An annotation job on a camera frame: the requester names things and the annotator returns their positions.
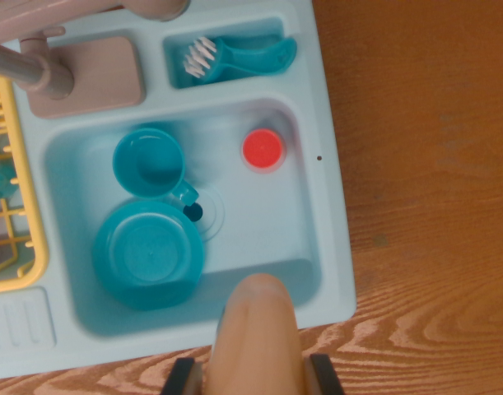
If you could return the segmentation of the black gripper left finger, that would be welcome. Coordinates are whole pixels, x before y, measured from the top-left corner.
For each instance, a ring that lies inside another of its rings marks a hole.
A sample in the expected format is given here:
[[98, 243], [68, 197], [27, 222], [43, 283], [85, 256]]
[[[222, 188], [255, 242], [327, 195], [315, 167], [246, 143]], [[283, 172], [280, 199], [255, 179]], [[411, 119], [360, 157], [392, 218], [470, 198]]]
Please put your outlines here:
[[200, 395], [203, 388], [203, 364], [194, 358], [178, 358], [161, 390], [161, 395]]

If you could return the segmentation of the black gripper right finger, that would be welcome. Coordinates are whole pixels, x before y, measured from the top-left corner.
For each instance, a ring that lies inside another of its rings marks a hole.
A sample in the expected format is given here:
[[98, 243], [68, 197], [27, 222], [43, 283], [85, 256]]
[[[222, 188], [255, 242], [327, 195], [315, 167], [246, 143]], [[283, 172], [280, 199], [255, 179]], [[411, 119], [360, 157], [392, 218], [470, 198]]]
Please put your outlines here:
[[344, 395], [332, 361], [326, 354], [311, 354], [304, 359], [307, 394]]

